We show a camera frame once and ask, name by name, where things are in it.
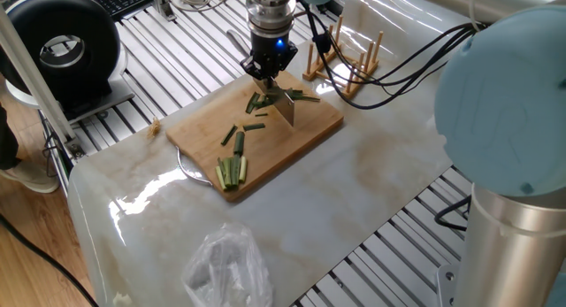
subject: white marble surface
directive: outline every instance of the white marble surface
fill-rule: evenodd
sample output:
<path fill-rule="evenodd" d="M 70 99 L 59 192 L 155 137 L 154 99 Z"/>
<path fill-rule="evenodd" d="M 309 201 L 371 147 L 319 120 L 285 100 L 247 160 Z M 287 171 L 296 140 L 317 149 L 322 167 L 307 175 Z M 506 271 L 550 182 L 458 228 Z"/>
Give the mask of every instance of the white marble surface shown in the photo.
<path fill-rule="evenodd" d="M 345 15 L 342 37 L 353 55 L 367 46 L 365 36 L 385 31 L 378 74 L 436 30 L 464 22 L 420 0 L 349 0 Z M 298 78 L 308 45 L 299 48 L 288 68 Z M 96 300 L 101 306 L 191 306 L 180 281 L 183 267 L 206 234 L 241 222 L 270 271 L 274 305 L 288 306 L 450 166 L 433 124 L 437 80 L 432 76 L 375 111 L 353 109 L 328 85 L 313 82 L 343 111 L 344 126 L 237 204 L 187 179 L 163 130 L 153 141 L 141 131 L 82 159 L 71 173 L 68 202 Z M 215 97 L 163 119 L 163 129 Z M 385 97 L 380 88 L 365 87 L 356 101 Z"/>

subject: cutting board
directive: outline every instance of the cutting board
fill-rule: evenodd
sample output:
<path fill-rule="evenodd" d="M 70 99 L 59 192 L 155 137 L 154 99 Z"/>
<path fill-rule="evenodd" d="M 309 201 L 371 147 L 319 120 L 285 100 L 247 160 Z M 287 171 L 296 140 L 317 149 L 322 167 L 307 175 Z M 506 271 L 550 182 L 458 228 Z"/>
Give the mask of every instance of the cutting board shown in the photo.
<path fill-rule="evenodd" d="M 291 127 L 274 106 L 245 112 L 248 101 L 254 92 L 261 93 L 259 87 L 248 76 L 249 82 L 237 89 L 220 89 L 218 98 L 191 114 L 177 125 L 167 130 L 167 138 L 178 146 L 182 153 L 190 157 L 204 171 L 214 188 L 228 201 L 237 202 L 248 193 L 265 184 L 282 168 L 296 161 L 305 150 L 316 147 L 333 132 L 344 120 L 340 111 L 329 103 L 295 101 L 294 127 Z M 283 89 L 300 89 L 304 95 L 315 96 L 314 92 L 287 72 L 281 72 L 276 79 Z M 266 117 L 256 117 L 267 113 Z M 217 159 L 233 156 L 236 135 L 226 146 L 220 143 L 232 125 L 237 131 L 244 131 L 244 125 L 264 123 L 265 128 L 245 133 L 243 156 L 248 160 L 246 182 L 237 190 L 222 191 L 215 172 Z"/>

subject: keyboard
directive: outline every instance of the keyboard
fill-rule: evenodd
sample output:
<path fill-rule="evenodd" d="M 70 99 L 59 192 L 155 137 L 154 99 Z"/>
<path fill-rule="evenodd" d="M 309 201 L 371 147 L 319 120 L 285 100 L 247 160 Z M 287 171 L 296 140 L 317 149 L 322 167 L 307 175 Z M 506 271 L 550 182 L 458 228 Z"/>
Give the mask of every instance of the keyboard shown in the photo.
<path fill-rule="evenodd" d="M 153 0 L 96 0 L 111 16 L 118 21 L 123 15 L 135 11 Z"/>

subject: plastic bag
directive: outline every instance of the plastic bag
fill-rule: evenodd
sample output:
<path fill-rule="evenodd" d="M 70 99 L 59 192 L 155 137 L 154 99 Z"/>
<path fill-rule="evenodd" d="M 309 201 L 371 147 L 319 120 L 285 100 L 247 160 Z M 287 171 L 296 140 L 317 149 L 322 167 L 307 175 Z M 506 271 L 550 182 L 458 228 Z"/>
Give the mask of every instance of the plastic bag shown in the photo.
<path fill-rule="evenodd" d="M 270 307 L 268 276 L 251 231 L 224 224 L 204 238 L 182 281 L 195 307 Z"/>

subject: person's foot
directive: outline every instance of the person's foot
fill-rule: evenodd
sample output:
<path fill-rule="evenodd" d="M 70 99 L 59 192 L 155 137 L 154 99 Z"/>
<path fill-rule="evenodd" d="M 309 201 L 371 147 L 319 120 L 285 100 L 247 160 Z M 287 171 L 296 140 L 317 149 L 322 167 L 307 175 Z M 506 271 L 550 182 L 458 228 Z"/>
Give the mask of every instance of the person's foot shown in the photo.
<path fill-rule="evenodd" d="M 0 170 L 0 175 L 21 182 L 34 192 L 51 193 L 59 188 L 57 177 L 47 176 L 45 169 L 27 161 L 21 161 L 10 170 Z"/>

